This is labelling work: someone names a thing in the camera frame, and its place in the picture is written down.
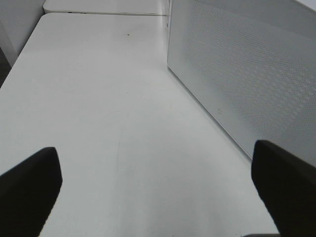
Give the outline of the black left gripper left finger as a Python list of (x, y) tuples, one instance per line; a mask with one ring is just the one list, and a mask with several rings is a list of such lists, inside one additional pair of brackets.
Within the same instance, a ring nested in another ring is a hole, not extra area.
[(0, 177), (0, 235), (38, 237), (62, 186), (57, 151), (46, 147)]

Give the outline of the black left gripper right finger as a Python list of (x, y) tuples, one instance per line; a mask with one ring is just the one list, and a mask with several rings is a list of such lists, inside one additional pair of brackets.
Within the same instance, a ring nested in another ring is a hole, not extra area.
[(251, 178), (282, 237), (316, 235), (316, 168), (267, 140), (254, 146)]

